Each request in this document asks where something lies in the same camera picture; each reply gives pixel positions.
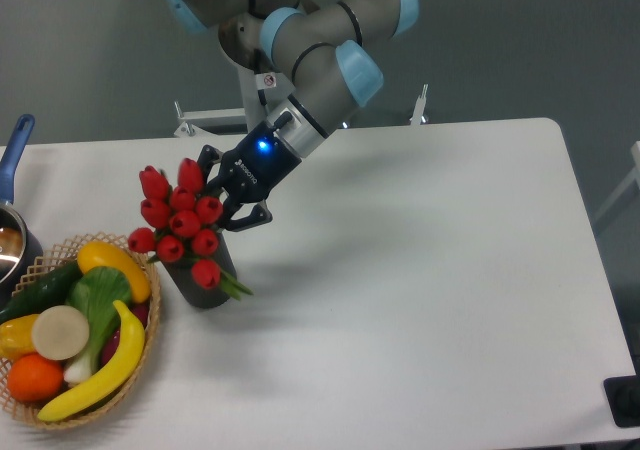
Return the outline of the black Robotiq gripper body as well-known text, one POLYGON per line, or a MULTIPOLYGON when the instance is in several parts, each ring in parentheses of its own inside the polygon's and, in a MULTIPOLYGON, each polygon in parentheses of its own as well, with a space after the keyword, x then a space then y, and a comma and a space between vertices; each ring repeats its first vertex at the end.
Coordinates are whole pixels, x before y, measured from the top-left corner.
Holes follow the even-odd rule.
POLYGON ((261 122, 234 149, 225 152, 212 179, 212 190, 224 190, 236 205, 265 200, 301 163, 275 131, 275 127, 261 122))

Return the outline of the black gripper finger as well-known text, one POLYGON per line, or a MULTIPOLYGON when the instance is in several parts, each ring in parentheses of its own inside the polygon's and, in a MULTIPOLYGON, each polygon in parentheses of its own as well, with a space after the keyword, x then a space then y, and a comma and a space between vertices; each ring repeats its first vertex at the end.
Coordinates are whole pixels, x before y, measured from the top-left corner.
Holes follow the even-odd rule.
POLYGON ((228 195, 222 205, 222 214, 213 224, 219 231, 242 232, 273 221, 273 214, 265 200, 252 203, 241 203, 235 197, 228 195), (247 215, 236 217, 244 207, 249 208, 247 215))
POLYGON ((204 190, 222 190, 224 172, 222 167, 223 152, 206 144, 197 158, 197 165, 202 173, 204 190))

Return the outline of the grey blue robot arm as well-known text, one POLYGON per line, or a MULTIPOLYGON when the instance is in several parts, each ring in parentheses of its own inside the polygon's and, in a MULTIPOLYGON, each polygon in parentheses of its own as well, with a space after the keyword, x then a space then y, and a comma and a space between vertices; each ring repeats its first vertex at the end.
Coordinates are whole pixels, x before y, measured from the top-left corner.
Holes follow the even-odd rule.
POLYGON ((225 198, 215 225, 228 231, 271 221, 271 190, 382 88, 366 46, 403 34, 420 12, 419 0, 338 0, 313 11, 303 0, 166 1, 191 31, 234 24, 251 67, 293 86, 234 149, 205 165, 219 168, 205 191, 225 198))

